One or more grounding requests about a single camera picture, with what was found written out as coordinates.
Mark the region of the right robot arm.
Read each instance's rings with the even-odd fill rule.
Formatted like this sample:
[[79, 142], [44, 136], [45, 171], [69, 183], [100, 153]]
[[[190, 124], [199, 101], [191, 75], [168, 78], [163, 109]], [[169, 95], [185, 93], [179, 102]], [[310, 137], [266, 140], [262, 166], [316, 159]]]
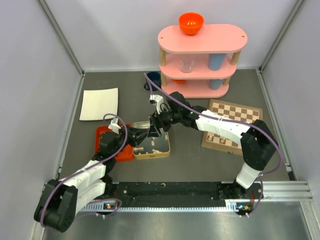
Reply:
[[244, 164], [235, 179], [233, 192], [245, 198], [252, 191], [252, 184], [261, 175], [279, 146], [262, 120], [247, 123], [220, 116], [201, 106], [190, 106], [184, 96], [173, 92], [163, 98], [151, 94], [149, 102], [156, 107], [149, 116], [148, 136], [159, 137], [173, 124], [182, 124], [202, 132], [210, 132], [241, 146]]

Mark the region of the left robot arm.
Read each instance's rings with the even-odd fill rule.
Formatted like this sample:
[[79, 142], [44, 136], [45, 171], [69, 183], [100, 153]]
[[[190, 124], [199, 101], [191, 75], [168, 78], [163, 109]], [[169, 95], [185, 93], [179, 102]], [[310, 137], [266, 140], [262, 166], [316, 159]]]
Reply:
[[103, 178], [113, 169], [116, 155], [126, 146], [139, 145], [148, 136], [148, 131], [147, 128], [127, 125], [101, 133], [96, 154], [83, 168], [62, 180], [47, 182], [34, 212], [34, 220], [42, 227], [63, 233], [83, 207], [99, 196], [109, 198], [114, 187]]

